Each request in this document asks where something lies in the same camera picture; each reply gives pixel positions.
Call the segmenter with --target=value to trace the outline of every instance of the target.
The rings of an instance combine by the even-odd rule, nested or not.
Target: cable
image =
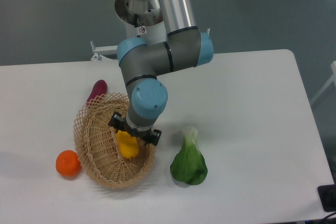
[[[325,221],[326,221],[329,217],[334,216],[334,215],[336,215],[336,212],[333,212],[332,214],[329,214],[329,215],[325,216],[325,217],[319,222],[319,224],[324,224]]]

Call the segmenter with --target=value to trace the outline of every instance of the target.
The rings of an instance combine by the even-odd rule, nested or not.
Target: silver metal tube
[[[196,26],[190,0],[159,0],[167,33]]]

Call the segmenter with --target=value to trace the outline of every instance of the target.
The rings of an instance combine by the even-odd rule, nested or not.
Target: yellow pepper
[[[115,135],[121,156],[125,158],[136,157],[139,154],[137,138],[125,131],[118,131]]]

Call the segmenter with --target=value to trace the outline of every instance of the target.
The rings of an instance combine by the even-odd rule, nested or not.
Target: robotic arm
[[[137,36],[122,41],[117,48],[130,106],[125,118],[115,112],[109,125],[157,145],[161,131],[152,131],[152,126],[168,99],[167,89],[157,76],[210,62],[213,44],[208,33],[198,31],[190,0],[116,0],[115,9]],[[146,28],[162,22],[164,41],[143,36]]]

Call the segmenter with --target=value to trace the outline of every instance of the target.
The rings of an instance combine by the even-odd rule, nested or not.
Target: orange
[[[63,176],[76,176],[81,170],[77,153],[72,150],[61,152],[56,159],[56,170]]]

